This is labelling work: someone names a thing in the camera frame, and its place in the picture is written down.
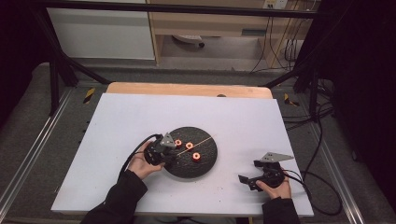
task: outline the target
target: white table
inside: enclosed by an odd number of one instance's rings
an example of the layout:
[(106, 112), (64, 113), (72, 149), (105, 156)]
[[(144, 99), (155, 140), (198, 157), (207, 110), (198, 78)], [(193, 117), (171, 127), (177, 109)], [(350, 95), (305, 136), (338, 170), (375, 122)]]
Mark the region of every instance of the white table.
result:
[[(268, 196), (250, 191), (238, 175), (262, 175), (253, 161), (268, 151), (293, 155), (276, 100), (116, 93), (103, 94), (51, 210), (91, 210), (104, 200), (126, 158), (144, 138), (184, 126), (214, 136), (219, 151), (214, 167), (194, 179), (164, 169), (149, 176), (144, 180), (148, 192), (135, 213), (260, 216)], [(281, 165), (299, 173), (295, 160)], [(313, 216), (304, 189), (295, 181), (290, 184), (297, 214)]]

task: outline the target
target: black wire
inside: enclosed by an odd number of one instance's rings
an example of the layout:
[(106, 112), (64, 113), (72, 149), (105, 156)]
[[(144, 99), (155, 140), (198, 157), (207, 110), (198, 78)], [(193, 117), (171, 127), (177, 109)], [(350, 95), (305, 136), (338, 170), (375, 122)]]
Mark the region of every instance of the black wire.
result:
[(306, 195), (308, 196), (309, 202), (311, 202), (312, 207), (315, 208), (316, 210), (318, 210), (321, 214), (324, 214), (324, 215), (327, 215), (327, 216), (337, 216), (338, 214), (341, 213), (342, 208), (343, 208), (343, 202), (342, 202), (342, 200), (341, 200), (340, 193), (338, 193), (338, 191), (335, 189), (335, 187), (334, 187), (332, 184), (330, 184), (329, 182), (327, 182), (325, 179), (323, 179), (323, 178), (320, 177), (319, 175), (313, 174), (313, 173), (308, 172), (308, 171), (301, 171), (301, 173), (303, 173), (303, 174), (309, 174), (309, 175), (312, 175), (312, 176), (316, 177), (317, 179), (321, 180), (323, 183), (325, 183), (326, 185), (328, 185), (328, 186), (332, 189), (332, 191), (334, 191), (335, 195), (337, 196), (339, 206), (338, 206), (337, 211), (335, 211), (335, 212), (333, 212), (333, 213), (332, 213), (332, 212), (323, 211), (322, 209), (318, 208), (316, 205), (314, 205), (314, 204), (312, 203), (312, 193), (311, 193), (311, 190), (309, 190), (309, 187), (305, 184), (305, 182), (302, 180), (302, 178), (301, 178), (301, 176), (300, 176), (299, 174), (297, 174), (296, 172), (294, 172), (294, 171), (292, 171), (292, 170), (284, 170), (284, 171), (294, 173), (295, 175), (297, 175), (297, 176), (299, 177), (299, 179), (297, 179), (297, 178), (295, 178), (294, 176), (285, 174), (285, 176), (287, 176), (288, 178), (293, 179), (293, 180), (299, 182), (299, 183), (303, 186), (303, 188), (304, 188), (304, 190), (305, 190), (305, 192), (306, 192)]
[(126, 159), (125, 163), (122, 165), (122, 168), (121, 168), (120, 174), (119, 174), (119, 179), (120, 179), (120, 176), (125, 172), (126, 167), (128, 166), (128, 163), (129, 163), (129, 161), (131, 160), (131, 158), (132, 158), (136, 153), (140, 153), (140, 152), (137, 152), (137, 150), (139, 150), (139, 148), (141, 148), (141, 147), (143, 146), (143, 144), (145, 144), (150, 138), (155, 137), (155, 138), (158, 139), (158, 138), (160, 138), (161, 136), (162, 136), (162, 135), (161, 135), (161, 134), (158, 134), (158, 133), (152, 134), (152, 135), (150, 135), (149, 137), (147, 137), (145, 140), (143, 140), (143, 141), (139, 144), (139, 146), (137, 146), (137, 147), (134, 149), (134, 151), (131, 153), (131, 155), (129, 155), (128, 159)]
[[(296, 3), (295, 3), (295, 5), (294, 5), (294, 8), (293, 8), (293, 10), (295, 10), (296, 9), (296, 7), (298, 6), (298, 2), (299, 2), (299, 0), (297, 0), (296, 1)], [(292, 46), (294, 45), (294, 39), (295, 39), (295, 36), (294, 36), (294, 38), (292, 39), (292, 41), (291, 41), (291, 44), (290, 44), (290, 49), (291, 49), (291, 52), (292, 52)], [(289, 45), (289, 40), (288, 40), (288, 43), (286, 44), (286, 48), (285, 48), (285, 60), (286, 61), (288, 61), (288, 64), (289, 64), (289, 70), (291, 71), (291, 61), (290, 60), (288, 60), (287, 59), (287, 57), (286, 57), (286, 55), (287, 55), (287, 50), (288, 50), (288, 45)]]
[(342, 209), (343, 209), (343, 201), (341, 199), (340, 193), (338, 193), (338, 191), (335, 189), (335, 187), (332, 184), (330, 184), (329, 182), (327, 182), (325, 179), (320, 177), (319, 175), (316, 175), (316, 174), (311, 173), (309, 171), (301, 171), (301, 173), (303, 173), (304, 175), (312, 175), (312, 176), (316, 177), (317, 179), (321, 180), (323, 183), (325, 183), (327, 186), (329, 186), (332, 189), (332, 191), (334, 191), (334, 193), (335, 193), (335, 195), (337, 196), (337, 199), (338, 199), (338, 204), (339, 204), (338, 209), (337, 209), (337, 211), (335, 211), (333, 213), (323, 211), (322, 209), (319, 209), (317, 206), (315, 206), (311, 202), (312, 207), (315, 208), (316, 210), (318, 210), (320, 213), (322, 213), (324, 215), (327, 215), (327, 216), (333, 217), (333, 216), (337, 216), (338, 214), (340, 214)]
[[(267, 40), (267, 30), (268, 30), (268, 25), (270, 24), (270, 18), (268, 17), (267, 20), (267, 26), (265, 27), (265, 35), (264, 35), (264, 44), (262, 47), (262, 56), (264, 55), (264, 51), (265, 51), (265, 41)], [(249, 72), (250, 74), (255, 73), (253, 72), (254, 69), (256, 69), (256, 67), (259, 65), (259, 63), (262, 61), (262, 56), (260, 56), (259, 61), (256, 63), (256, 65), (254, 66), (254, 68)]]
[[(295, 55), (294, 55), (294, 59), (291, 58), (291, 54), (293, 53), (293, 45), (294, 45), (294, 40), (288, 39), (288, 42), (286, 42), (285, 51), (283, 52), (283, 57), (285, 58), (286, 61), (288, 61), (289, 71), (291, 71), (291, 62), (295, 61)], [(289, 49), (291, 49), (291, 54), (288, 58), (288, 50)]]
[(272, 37), (271, 37), (271, 34), (272, 34), (272, 28), (274, 27), (274, 17), (271, 17), (271, 28), (270, 28), (270, 49), (271, 49), (271, 51), (273, 52), (273, 54), (274, 54), (274, 56), (275, 56), (275, 58), (276, 58), (276, 60), (277, 60), (277, 62), (279, 63), (279, 65), (283, 68), (283, 69), (285, 69), (285, 70), (287, 70), (287, 68), (286, 67), (284, 67), (283, 65), (282, 65), (282, 63), (280, 62), (280, 60), (279, 60), (279, 58), (277, 57), (277, 55), (276, 55), (276, 53), (275, 53), (275, 51), (274, 51), (274, 49), (273, 49), (273, 47), (272, 47), (272, 43), (271, 43), (271, 39), (272, 39)]
[(301, 180), (301, 177), (298, 174), (297, 174), (297, 176), (299, 176), (300, 179), (297, 179), (296, 177), (294, 177), (292, 175), (287, 175), (287, 174), (284, 174), (284, 175), (287, 176), (288, 178), (293, 179), (293, 180), (297, 181), (298, 183), (300, 183), (303, 186), (303, 188), (304, 188), (304, 190), (306, 192), (306, 195), (308, 196), (309, 201), (312, 200), (311, 190), (309, 190), (308, 186), (303, 182), (303, 180)]
[(314, 155), (311, 157), (311, 160), (309, 161), (308, 165), (307, 165), (306, 168), (305, 168), (305, 170), (306, 170), (307, 172), (308, 172), (309, 168), (311, 167), (312, 162), (314, 161), (315, 157), (318, 155), (318, 152), (319, 152), (319, 149), (320, 149), (320, 145), (321, 145), (321, 141), (322, 141), (322, 138), (323, 138), (323, 128), (322, 128), (322, 125), (321, 125), (321, 122), (320, 122), (320, 110), (321, 110), (321, 108), (322, 108), (323, 106), (325, 106), (325, 105), (327, 105), (327, 104), (329, 104), (329, 103), (330, 103), (330, 102), (321, 105), (321, 106), (319, 107), (319, 110), (318, 110), (318, 126), (319, 126), (319, 131), (320, 131), (319, 140), (318, 140), (318, 145), (317, 145), (317, 147), (315, 148)]
[[(325, 109), (325, 110), (323, 110), (323, 111), (322, 111), (322, 113), (319, 113), (319, 114), (318, 114), (318, 117), (319, 117), (319, 118), (324, 118), (324, 117), (330, 115), (330, 114), (333, 112), (333, 108), (330, 107), (330, 108), (327, 108), (327, 109)], [(286, 131), (290, 131), (290, 130), (293, 130), (293, 129), (295, 129), (295, 128), (301, 127), (301, 126), (303, 126), (303, 125), (305, 125), (305, 124), (307, 124), (307, 123), (309, 123), (309, 122), (311, 122), (311, 121), (315, 121), (315, 120), (314, 120), (313, 118), (304, 119), (304, 120), (297, 120), (297, 121), (294, 121), (294, 120), (284, 120), (285, 123), (296, 123), (296, 125), (287, 128)]]
[[(329, 107), (324, 110), (322, 110), (322, 113), (320, 114), (321, 118), (324, 118), (330, 113), (330, 111), (333, 112), (333, 108)], [(305, 122), (305, 121), (311, 121), (312, 118), (310, 118), (310, 115), (303, 115), (303, 116), (298, 116), (298, 117), (282, 117), (283, 119), (300, 119), (300, 118), (309, 118), (309, 119), (303, 119), (303, 120), (283, 120), (284, 123), (299, 123), (299, 122)]]
[(295, 60), (297, 59), (297, 57), (296, 57), (296, 55), (297, 55), (297, 53), (296, 53), (296, 51), (297, 51), (297, 40), (296, 40), (296, 37), (297, 37), (298, 32), (300, 31), (301, 25), (302, 25), (303, 22), (305, 22), (305, 21), (306, 21), (306, 20), (301, 20), (301, 21), (300, 21), (300, 24), (298, 24), (297, 29), (296, 29), (296, 31), (294, 32), (294, 35), (292, 36), (292, 39), (290, 40), (290, 42), (291, 42), (291, 46), (290, 46), (290, 51), (291, 51), (291, 53), (290, 53), (289, 58), (286, 57), (286, 55), (287, 55), (287, 50), (288, 50), (288, 48), (289, 48), (289, 40), (288, 40), (288, 43), (287, 43), (287, 45), (286, 45), (285, 54), (284, 54), (284, 55), (285, 55), (285, 60), (287, 60), (288, 62), (295, 61)]

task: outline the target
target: orange ring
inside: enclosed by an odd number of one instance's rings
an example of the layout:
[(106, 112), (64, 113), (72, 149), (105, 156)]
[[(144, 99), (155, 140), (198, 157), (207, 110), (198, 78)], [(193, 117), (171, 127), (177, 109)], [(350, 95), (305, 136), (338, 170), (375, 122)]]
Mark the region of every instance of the orange ring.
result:
[(201, 159), (201, 155), (198, 152), (194, 152), (194, 154), (192, 154), (193, 161), (199, 161), (200, 159)]
[(188, 142), (186, 144), (186, 149), (191, 150), (194, 147), (194, 144), (192, 142)]
[(177, 139), (177, 140), (175, 141), (176, 148), (180, 148), (180, 147), (181, 147), (181, 144), (183, 144), (183, 143), (181, 142), (180, 139)]

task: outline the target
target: black round disc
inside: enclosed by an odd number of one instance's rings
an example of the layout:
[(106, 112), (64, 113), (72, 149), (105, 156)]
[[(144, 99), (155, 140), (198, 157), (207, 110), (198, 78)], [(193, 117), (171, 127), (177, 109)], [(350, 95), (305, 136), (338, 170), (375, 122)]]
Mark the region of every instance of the black round disc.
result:
[[(175, 149), (175, 154), (186, 150), (186, 144), (189, 142), (194, 144), (194, 148), (166, 163), (164, 167), (169, 173), (181, 178), (195, 178), (206, 174), (213, 167), (218, 157), (218, 148), (215, 140), (207, 132), (194, 127), (183, 127), (173, 130), (170, 134), (175, 141), (179, 139), (182, 142), (181, 148)], [(199, 161), (192, 160), (194, 152), (201, 155)]]

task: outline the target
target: hand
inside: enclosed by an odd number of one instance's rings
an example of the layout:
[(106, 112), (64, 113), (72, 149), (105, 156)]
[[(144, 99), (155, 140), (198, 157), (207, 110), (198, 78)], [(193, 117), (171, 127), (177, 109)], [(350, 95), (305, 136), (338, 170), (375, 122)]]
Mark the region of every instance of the hand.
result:
[(153, 172), (156, 171), (161, 171), (161, 169), (164, 166), (164, 163), (161, 163), (157, 166), (153, 166), (146, 162), (145, 156), (143, 155), (143, 149), (146, 149), (146, 147), (149, 145), (150, 142), (146, 142), (143, 144), (141, 148), (139, 148), (138, 153), (136, 153), (132, 158), (131, 161), (129, 162), (128, 165), (128, 170), (134, 172), (137, 176), (139, 176), (140, 179), (146, 178), (148, 175), (150, 175)]
[(261, 188), (265, 192), (267, 192), (267, 194), (270, 196), (271, 199), (275, 199), (278, 197), (281, 197), (282, 199), (291, 198), (291, 188), (289, 184), (289, 178), (287, 176), (285, 176), (285, 179), (283, 180), (282, 184), (275, 189), (269, 187), (260, 180), (256, 181), (256, 185), (259, 186), (259, 188)]

